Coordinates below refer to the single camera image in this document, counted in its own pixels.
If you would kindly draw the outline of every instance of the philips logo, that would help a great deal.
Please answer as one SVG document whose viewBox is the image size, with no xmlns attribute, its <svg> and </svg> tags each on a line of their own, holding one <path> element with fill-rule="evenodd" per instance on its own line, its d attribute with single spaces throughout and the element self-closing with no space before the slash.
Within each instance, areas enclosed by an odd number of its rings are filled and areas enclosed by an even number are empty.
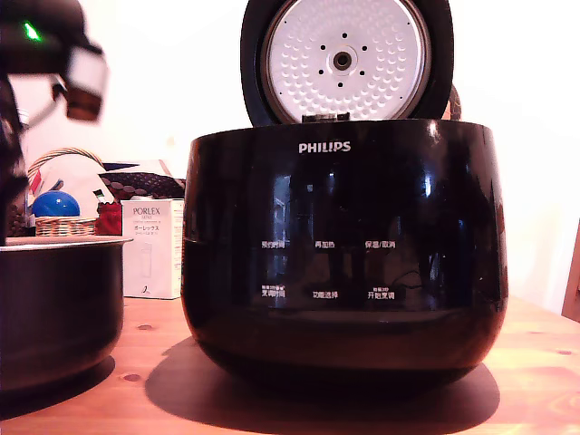
<svg viewBox="0 0 580 435">
<path fill-rule="evenodd" d="M 298 145 L 300 154 L 313 154 L 320 152 L 348 152 L 351 150 L 351 142 L 314 142 L 301 143 Z"/>
</svg>

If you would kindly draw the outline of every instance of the blue ball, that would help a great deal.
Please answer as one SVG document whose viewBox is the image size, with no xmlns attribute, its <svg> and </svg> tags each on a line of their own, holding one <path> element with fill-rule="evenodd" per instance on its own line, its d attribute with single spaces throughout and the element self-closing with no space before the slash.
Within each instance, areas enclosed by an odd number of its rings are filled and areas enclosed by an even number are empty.
<svg viewBox="0 0 580 435">
<path fill-rule="evenodd" d="M 76 218 L 81 215 L 81 208 L 76 199 L 68 193 L 50 191 L 36 199 L 32 212 L 37 218 Z"/>
</svg>

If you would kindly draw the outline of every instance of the rice cooker lid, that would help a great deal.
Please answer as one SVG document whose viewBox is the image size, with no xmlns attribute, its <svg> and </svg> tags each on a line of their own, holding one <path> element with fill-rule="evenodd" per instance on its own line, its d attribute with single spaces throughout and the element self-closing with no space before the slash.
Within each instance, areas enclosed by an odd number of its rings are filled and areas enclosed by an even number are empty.
<svg viewBox="0 0 580 435">
<path fill-rule="evenodd" d="M 241 45 L 255 126 L 440 119 L 450 99 L 448 0 L 250 0 Z"/>
</svg>

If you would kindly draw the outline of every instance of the cardboard box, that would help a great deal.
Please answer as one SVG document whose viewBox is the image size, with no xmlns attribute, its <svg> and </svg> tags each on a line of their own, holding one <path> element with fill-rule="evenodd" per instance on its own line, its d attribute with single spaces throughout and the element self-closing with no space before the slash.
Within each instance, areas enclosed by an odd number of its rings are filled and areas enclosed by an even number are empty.
<svg viewBox="0 0 580 435">
<path fill-rule="evenodd" d="M 125 296 L 177 299 L 181 293 L 183 199 L 122 201 Z"/>
</svg>

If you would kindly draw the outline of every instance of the inner lid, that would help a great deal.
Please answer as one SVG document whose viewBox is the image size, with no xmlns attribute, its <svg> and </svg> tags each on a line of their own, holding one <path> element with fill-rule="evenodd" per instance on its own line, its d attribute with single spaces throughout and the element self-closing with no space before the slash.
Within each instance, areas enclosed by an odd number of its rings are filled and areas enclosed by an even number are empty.
<svg viewBox="0 0 580 435">
<path fill-rule="evenodd" d="M 288 0 L 266 34 L 262 80 L 281 121 L 403 118 L 430 74 L 430 38 L 408 0 Z"/>
</svg>

